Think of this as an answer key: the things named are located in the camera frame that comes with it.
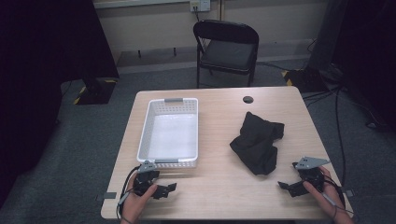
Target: white plastic basket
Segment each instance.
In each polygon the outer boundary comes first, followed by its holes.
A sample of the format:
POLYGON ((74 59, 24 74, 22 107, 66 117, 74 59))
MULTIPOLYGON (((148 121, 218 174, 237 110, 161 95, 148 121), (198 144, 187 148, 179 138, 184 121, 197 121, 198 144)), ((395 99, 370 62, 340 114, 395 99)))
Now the white plastic basket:
POLYGON ((151 100, 137 160, 159 168, 193 168, 198 159, 198 99, 151 100))

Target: human hand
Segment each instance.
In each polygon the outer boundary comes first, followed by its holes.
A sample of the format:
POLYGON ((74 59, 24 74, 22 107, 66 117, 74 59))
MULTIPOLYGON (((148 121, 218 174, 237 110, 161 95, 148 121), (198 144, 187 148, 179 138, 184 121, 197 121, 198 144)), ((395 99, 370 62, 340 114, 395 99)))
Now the human hand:
MULTIPOLYGON (((330 172, 326 168, 320 166, 319 169, 325 175, 325 178, 332 178, 330 172)), ((328 200, 326 200, 323 194, 315 189, 315 187, 312 186, 312 184, 308 181, 305 181, 303 185, 306 190, 308 190, 308 192, 311 193, 311 195, 317 200, 320 208, 329 217, 332 217, 335 223, 353 223, 349 214, 345 210, 345 207, 341 203, 338 192, 333 185, 324 182, 323 193, 325 193, 335 203, 335 205, 332 205, 328 200)))
MULTIPOLYGON (((128 183, 127 189, 131 189, 134 186, 134 179, 136 178, 136 173, 134 173, 128 183)), ((137 196, 132 191, 125 199, 122 207, 122 220, 121 224, 137 223, 137 220, 146 206, 146 202, 151 197, 151 195, 157 189, 157 185, 151 185, 146 193, 142 196, 137 196)))

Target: white wall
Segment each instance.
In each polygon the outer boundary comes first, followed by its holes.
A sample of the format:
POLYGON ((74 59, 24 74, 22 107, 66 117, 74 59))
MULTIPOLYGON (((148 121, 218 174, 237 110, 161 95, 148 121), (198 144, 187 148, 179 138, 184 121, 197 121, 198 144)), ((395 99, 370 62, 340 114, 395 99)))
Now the white wall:
MULTIPOLYGON (((219 1, 200 19, 219 19, 219 1)), ((261 43, 316 38, 328 0, 225 0, 222 18, 252 26, 261 43)), ((97 8, 112 51, 194 47, 189 1, 97 8)))

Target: basket handle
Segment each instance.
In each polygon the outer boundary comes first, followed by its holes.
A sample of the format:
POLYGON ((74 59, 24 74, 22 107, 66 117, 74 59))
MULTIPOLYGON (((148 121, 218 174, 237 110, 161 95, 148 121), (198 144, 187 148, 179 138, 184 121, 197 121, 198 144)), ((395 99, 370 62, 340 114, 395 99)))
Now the basket handle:
POLYGON ((167 98, 163 99, 166 103, 180 103, 183 102, 183 98, 167 98))
POLYGON ((155 160, 154 163, 178 163, 178 159, 155 160))

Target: black cloth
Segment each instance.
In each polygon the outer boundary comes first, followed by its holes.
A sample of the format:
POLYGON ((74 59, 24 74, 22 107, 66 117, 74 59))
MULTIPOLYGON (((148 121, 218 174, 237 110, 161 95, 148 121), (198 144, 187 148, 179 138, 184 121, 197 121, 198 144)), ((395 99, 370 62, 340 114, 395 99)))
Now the black cloth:
POLYGON ((247 112, 240 135, 230 144, 254 175, 269 175, 276 168, 274 140, 283 137, 285 124, 264 120, 247 112))

